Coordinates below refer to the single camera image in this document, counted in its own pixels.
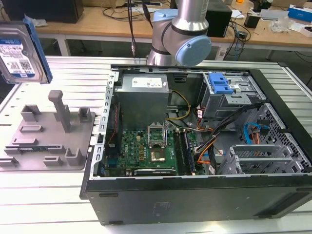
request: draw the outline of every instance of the open computer tower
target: open computer tower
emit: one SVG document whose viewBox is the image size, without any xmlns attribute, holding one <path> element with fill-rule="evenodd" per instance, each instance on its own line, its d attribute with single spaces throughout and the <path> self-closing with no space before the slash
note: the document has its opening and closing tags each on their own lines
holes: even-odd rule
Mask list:
<svg viewBox="0 0 312 234">
<path fill-rule="evenodd" d="M 112 66 L 84 187 L 102 225 L 280 218 L 312 139 L 259 70 Z"/>
</svg>

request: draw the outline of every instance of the aluminum table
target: aluminum table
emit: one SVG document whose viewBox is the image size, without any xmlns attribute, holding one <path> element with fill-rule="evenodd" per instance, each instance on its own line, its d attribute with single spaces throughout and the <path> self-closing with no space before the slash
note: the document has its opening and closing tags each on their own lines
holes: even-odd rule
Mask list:
<svg viewBox="0 0 312 234">
<path fill-rule="evenodd" d="M 63 91 L 71 111 L 88 106 L 97 114 L 90 148 L 98 132 L 99 115 L 111 64 L 145 64 L 144 59 L 47 57 L 53 81 L 16 85 L 0 105 L 0 153 L 22 120 L 25 104 L 55 111 L 48 100 L 53 89 Z M 312 135 L 312 93 L 287 67 L 277 63 L 205 61 L 200 66 L 260 69 Z M 84 171 L 0 173 L 0 233 L 311 233 L 312 202 L 281 219 L 228 220 L 197 223 L 101 226 L 88 200 L 80 200 Z"/>
</svg>

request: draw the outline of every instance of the blue hard drive label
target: blue hard drive label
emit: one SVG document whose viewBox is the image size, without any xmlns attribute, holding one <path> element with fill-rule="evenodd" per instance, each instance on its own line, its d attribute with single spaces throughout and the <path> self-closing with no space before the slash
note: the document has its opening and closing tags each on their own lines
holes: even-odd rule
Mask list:
<svg viewBox="0 0 312 234">
<path fill-rule="evenodd" d="M 0 39 L 0 57 L 8 71 L 17 78 L 32 78 L 34 68 L 23 53 L 23 45 L 18 39 Z"/>
</svg>

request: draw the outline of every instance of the wooden table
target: wooden table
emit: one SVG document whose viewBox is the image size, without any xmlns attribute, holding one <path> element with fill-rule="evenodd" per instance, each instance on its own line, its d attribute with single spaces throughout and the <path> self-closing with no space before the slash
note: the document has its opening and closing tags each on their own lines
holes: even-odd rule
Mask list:
<svg viewBox="0 0 312 234">
<path fill-rule="evenodd" d="M 250 2 L 238 4 L 233 1 L 232 7 L 247 13 Z M 127 12 L 114 14 L 114 17 L 125 17 Z M 237 19 L 240 24 L 244 19 Z M 54 38 L 58 40 L 61 54 L 69 56 L 70 51 L 67 39 L 83 39 L 98 41 L 131 41 L 129 23 L 108 18 L 102 14 L 100 7 L 85 7 L 81 19 L 76 24 L 48 22 L 49 26 L 37 28 L 39 37 Z M 312 39 L 298 32 L 273 33 L 269 30 L 268 21 L 260 21 L 256 29 L 249 29 L 252 33 L 251 39 L 246 43 L 245 48 L 267 49 L 267 50 L 287 50 L 287 51 L 311 51 Z M 135 21 L 134 35 L 137 42 L 152 42 L 152 29 L 146 20 Z M 234 33 L 228 29 L 225 38 L 211 38 L 213 46 L 219 47 L 215 60 L 223 60 L 225 52 L 234 40 Z"/>
</svg>

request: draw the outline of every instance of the chip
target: chip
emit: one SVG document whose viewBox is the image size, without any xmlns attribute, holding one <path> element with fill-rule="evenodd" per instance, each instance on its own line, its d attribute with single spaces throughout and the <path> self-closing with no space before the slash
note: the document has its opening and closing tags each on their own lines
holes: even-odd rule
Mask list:
<svg viewBox="0 0 312 234">
<path fill-rule="evenodd" d="M 151 151 L 151 162 L 165 162 L 166 156 L 163 149 Z"/>
</svg>

